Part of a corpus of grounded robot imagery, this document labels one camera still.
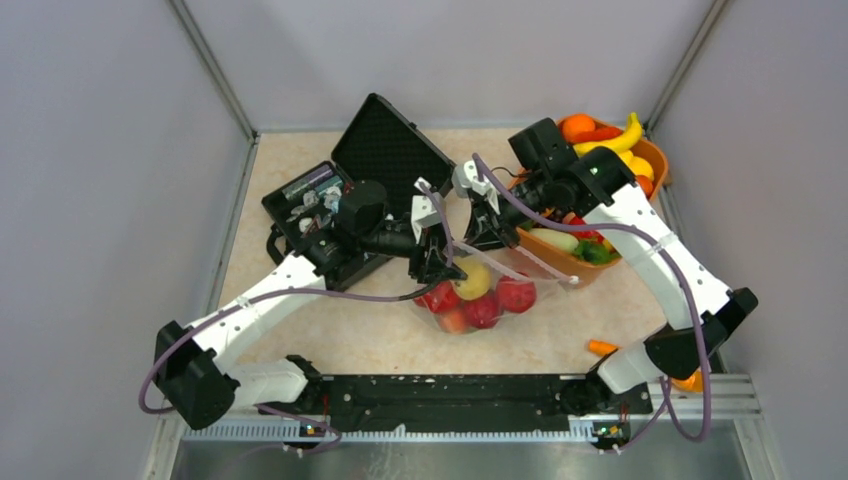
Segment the red toy tomato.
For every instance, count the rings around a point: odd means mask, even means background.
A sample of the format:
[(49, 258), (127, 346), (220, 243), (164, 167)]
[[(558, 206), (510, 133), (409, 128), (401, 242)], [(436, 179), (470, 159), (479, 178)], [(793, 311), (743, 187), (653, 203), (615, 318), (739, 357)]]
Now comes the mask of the red toy tomato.
[(413, 302), (433, 314), (440, 315), (459, 306), (461, 298), (455, 292), (453, 283), (445, 281), (438, 284), (430, 292), (415, 298)]

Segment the clear zip top bag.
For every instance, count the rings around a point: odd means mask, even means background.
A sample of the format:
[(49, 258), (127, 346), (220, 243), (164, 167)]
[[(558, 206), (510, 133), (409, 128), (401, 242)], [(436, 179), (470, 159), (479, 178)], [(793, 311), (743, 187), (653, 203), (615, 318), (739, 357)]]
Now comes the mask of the clear zip top bag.
[[(531, 309), (521, 314), (515, 314), (506, 312), (501, 308), (502, 313), (500, 319), (494, 328), (501, 323), (511, 323), (516, 320), (523, 320), (528, 318), (532, 313), (541, 312), (544, 307), (552, 306), (558, 295), (577, 287), (579, 282), (579, 278), (577, 276), (563, 274), (555, 270), (521, 246), (514, 249), (503, 248), (493, 251), (480, 251), (463, 242), (455, 243), (454, 261), (458, 258), (464, 257), (473, 257), (483, 262), (489, 268), (491, 273), (491, 286), (487, 293), (492, 292), (495, 294), (495, 286), (498, 280), (503, 276), (533, 282), (537, 289), (538, 299)], [(463, 305), (466, 302), (468, 301), (461, 300), (460, 305), (454, 309), (460, 308), (463, 310)], [(413, 300), (410, 303), (410, 307), (412, 312), (420, 320), (424, 321), (431, 327), (444, 332), (439, 326), (438, 319), (445, 313), (440, 315), (433, 314), (426, 308), (417, 306)], [(475, 329), (469, 326), (469, 329), (463, 334), (471, 334), (490, 329)]]

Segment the red toy bell pepper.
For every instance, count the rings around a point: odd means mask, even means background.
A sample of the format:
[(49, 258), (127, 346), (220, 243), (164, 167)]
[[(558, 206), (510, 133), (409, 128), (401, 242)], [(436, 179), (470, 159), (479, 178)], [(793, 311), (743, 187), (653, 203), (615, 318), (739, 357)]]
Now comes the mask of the red toy bell pepper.
[(492, 292), (466, 302), (463, 311), (468, 325), (475, 329), (494, 328), (502, 313), (501, 305)]

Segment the red toy apple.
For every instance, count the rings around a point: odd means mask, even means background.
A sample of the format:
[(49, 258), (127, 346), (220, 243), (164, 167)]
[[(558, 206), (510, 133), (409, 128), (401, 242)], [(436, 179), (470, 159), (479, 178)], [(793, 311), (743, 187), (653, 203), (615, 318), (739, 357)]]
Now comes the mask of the red toy apple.
[(501, 308), (509, 313), (521, 314), (537, 302), (538, 293), (533, 282), (501, 277), (495, 286), (495, 296)]

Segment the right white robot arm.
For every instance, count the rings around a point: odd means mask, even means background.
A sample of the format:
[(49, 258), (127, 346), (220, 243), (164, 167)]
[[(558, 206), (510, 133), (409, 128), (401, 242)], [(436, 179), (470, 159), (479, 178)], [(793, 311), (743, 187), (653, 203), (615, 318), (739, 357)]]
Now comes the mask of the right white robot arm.
[[(614, 139), (575, 145), (544, 118), (509, 140), (528, 173), (521, 183), (505, 187), (479, 155), (453, 171), (455, 190), (473, 205), (466, 239), (475, 248), (516, 246), (526, 220), (562, 233), (596, 231), (659, 302), (665, 326), (607, 355), (587, 374), (582, 388), (600, 412), (614, 411), (639, 384), (660, 376), (685, 380), (704, 369), (759, 304), (750, 289), (731, 289), (710, 273), (654, 211), (621, 157), (641, 138), (636, 115)], [(583, 222), (556, 223), (543, 217), (548, 209)]]

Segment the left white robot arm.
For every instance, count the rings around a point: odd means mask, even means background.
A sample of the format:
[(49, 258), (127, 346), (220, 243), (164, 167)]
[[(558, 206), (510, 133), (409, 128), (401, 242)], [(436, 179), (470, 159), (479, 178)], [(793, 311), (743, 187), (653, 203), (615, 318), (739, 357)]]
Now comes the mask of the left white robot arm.
[(456, 278), (446, 253), (450, 236), (444, 194), (423, 178), (414, 181), (405, 208), (391, 210), (394, 194), (374, 180), (350, 182), (315, 204), (322, 227), (291, 242), (278, 266), (244, 294), (182, 326), (172, 321), (157, 333), (155, 385), (193, 430), (205, 429), (231, 409), (285, 402), (297, 413), (319, 404), (320, 386), (302, 363), (285, 360), (265, 369), (237, 368), (238, 357), (280, 322), (321, 296), (346, 297), (350, 284), (383, 257), (409, 260), (412, 278), (424, 286)]

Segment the pale green toy eggplant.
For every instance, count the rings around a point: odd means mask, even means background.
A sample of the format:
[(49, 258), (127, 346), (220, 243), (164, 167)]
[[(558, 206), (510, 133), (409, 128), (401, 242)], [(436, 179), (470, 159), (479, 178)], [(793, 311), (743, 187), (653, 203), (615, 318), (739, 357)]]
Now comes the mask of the pale green toy eggplant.
[(580, 245), (580, 240), (574, 235), (553, 229), (532, 228), (528, 234), (564, 254), (574, 253)]

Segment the orange fruit basket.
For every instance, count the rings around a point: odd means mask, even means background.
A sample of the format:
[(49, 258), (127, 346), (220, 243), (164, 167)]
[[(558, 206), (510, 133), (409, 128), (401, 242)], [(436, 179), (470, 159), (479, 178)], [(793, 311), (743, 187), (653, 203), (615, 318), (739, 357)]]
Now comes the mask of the orange fruit basket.
[[(596, 128), (613, 126), (597, 120), (594, 117), (592, 118), (595, 121)], [(559, 127), (561, 119), (556, 122), (556, 126), (557, 130), (562, 135)], [(660, 188), (666, 181), (666, 176), (669, 170), (665, 154), (654, 143), (649, 140), (645, 140), (642, 137), (642, 139), (629, 151), (620, 153), (620, 158), (629, 168), (631, 168), (647, 199), (649, 201), (654, 201), (659, 194)], [(620, 261), (619, 258), (606, 265), (590, 265), (577, 260), (572, 254), (564, 254), (555, 248), (552, 248), (550, 245), (536, 240), (528, 234), (528, 230), (525, 228), (519, 231), (519, 236), (521, 238), (520, 245), (536, 257), (540, 258), (548, 266), (563, 274), (577, 276), (579, 278), (579, 287), (591, 284), (605, 270), (615, 266)], [(607, 242), (601, 234), (595, 231), (576, 232), (574, 236), (580, 241), (587, 239), (589, 241), (602, 243), (607, 249), (617, 253), (612, 249), (609, 242)]]

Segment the green toy leaf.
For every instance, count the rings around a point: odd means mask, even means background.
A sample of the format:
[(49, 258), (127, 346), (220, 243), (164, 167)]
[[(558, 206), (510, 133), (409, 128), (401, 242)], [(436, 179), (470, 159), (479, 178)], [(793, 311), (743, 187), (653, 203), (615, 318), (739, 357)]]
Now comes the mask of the green toy leaf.
[(618, 253), (610, 251), (602, 243), (587, 239), (579, 242), (572, 255), (577, 260), (595, 266), (606, 265), (620, 258)]

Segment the black poker chip case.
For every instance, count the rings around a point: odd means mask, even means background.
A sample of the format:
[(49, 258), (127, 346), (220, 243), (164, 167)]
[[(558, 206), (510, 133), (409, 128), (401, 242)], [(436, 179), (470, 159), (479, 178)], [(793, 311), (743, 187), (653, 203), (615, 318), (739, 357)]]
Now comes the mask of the black poker chip case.
[(418, 178), (441, 195), (451, 189), (455, 163), (439, 150), (414, 122), (387, 99), (369, 94), (333, 148), (330, 159), (310, 168), (265, 195), (261, 204), (272, 219), (266, 251), (281, 265), (284, 258), (309, 247), (310, 261), (319, 266), (320, 253), (331, 262), (327, 288), (344, 291), (390, 258), (372, 253), (342, 253), (332, 237), (330, 203), (363, 180), (382, 185), (388, 194), (387, 213), (393, 220), (409, 216)]

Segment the toy orange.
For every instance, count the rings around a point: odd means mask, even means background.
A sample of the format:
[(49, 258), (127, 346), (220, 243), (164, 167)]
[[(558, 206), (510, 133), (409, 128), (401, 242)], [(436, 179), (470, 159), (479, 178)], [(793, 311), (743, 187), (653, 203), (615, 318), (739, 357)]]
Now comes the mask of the toy orange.
[(566, 116), (559, 122), (560, 131), (568, 143), (579, 143), (583, 134), (596, 129), (594, 119), (585, 113)]

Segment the small orange toy carrot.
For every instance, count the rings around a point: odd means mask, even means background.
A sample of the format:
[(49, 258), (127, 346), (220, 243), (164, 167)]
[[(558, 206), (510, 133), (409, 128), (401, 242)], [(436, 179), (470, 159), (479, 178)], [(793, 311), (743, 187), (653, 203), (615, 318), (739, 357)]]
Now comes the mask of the small orange toy carrot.
[(616, 138), (622, 133), (623, 131), (615, 126), (600, 127), (592, 131), (575, 134), (571, 143), (581, 144), (587, 142), (601, 142)]

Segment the yellow toy banana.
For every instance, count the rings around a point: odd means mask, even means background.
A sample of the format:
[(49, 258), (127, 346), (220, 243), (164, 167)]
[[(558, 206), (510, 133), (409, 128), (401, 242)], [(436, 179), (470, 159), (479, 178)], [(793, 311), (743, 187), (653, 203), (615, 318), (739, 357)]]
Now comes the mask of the yellow toy banana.
[(573, 148), (579, 156), (583, 156), (595, 148), (603, 147), (610, 149), (616, 153), (629, 151), (643, 137), (643, 127), (639, 116), (636, 112), (628, 115), (626, 127), (622, 130), (623, 133), (613, 139), (601, 142), (587, 142), (574, 144)]

